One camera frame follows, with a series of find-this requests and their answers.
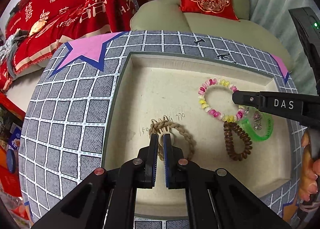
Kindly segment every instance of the beaded bracelet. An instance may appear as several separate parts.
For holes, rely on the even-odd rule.
[[[199,94],[199,103],[201,104],[201,108],[204,109],[208,114],[212,115],[213,117],[222,120],[223,122],[227,121],[227,122],[236,122],[239,121],[240,119],[242,119],[243,115],[244,115],[244,106],[239,106],[239,110],[237,112],[237,114],[235,115],[226,115],[223,114],[221,112],[218,112],[214,109],[212,109],[207,102],[204,99],[204,93],[207,90],[207,88],[209,86],[212,85],[222,85],[225,87],[228,87],[232,92],[238,91],[238,89],[236,88],[236,86],[234,86],[232,83],[230,83],[229,81],[226,81],[224,79],[209,79],[207,81],[205,81],[202,86],[200,87],[200,90],[198,92]]]

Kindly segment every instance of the red blanket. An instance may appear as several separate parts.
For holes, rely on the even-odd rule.
[[[47,24],[39,33],[28,37],[21,43],[13,58],[13,67],[16,74],[21,73],[33,64],[50,58],[64,42],[108,32],[130,30],[130,20],[135,14],[132,0],[82,1],[83,4],[80,6],[68,8],[61,14],[56,13],[56,16],[51,19],[49,17]],[[138,3],[142,5],[147,1],[138,0]],[[21,14],[24,14],[25,19],[25,11],[29,3],[11,19],[11,26],[8,26],[7,30],[12,25],[14,25],[14,32],[17,28],[30,30],[33,23],[38,21],[39,18],[36,18],[29,25],[28,21],[23,20],[16,23],[17,17],[21,18]],[[51,9],[47,16],[51,16],[52,11]],[[12,78],[8,74],[7,64],[4,62],[0,67],[0,89],[7,90],[11,82]]]

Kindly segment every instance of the curtain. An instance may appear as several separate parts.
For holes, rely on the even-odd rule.
[[[250,0],[250,20],[276,36],[294,61],[291,77],[299,93],[316,94],[316,82],[303,52],[289,9],[310,7],[320,18],[320,10],[313,0]]]

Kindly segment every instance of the screw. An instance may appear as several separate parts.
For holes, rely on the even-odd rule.
[[[96,174],[96,175],[102,175],[103,173],[104,173],[104,169],[103,168],[96,168],[95,170],[94,170],[94,173]]]
[[[188,160],[186,160],[186,159],[180,159],[180,160],[178,160],[178,163],[179,163],[180,165],[184,166],[184,165],[187,165],[187,164],[188,164]]]
[[[135,158],[132,162],[134,165],[140,165],[143,161],[140,158]]]
[[[225,176],[227,174],[227,171],[224,168],[220,168],[217,170],[218,176]]]

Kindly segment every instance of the grid patterned tablecloth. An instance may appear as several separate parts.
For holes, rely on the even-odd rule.
[[[221,37],[194,33],[132,31],[105,44],[104,70],[80,59],[51,76],[68,53],[60,46],[44,70],[28,106],[19,152],[20,184],[37,221],[90,172],[101,165],[105,127],[118,77],[131,51],[158,51],[215,59],[230,52],[233,62],[275,77],[281,92],[297,93],[292,79],[285,84],[270,54]],[[301,169],[300,139],[304,127],[288,120],[292,179],[261,200],[282,216],[293,201]],[[189,228],[187,220],[154,221],[135,218],[136,229]]]

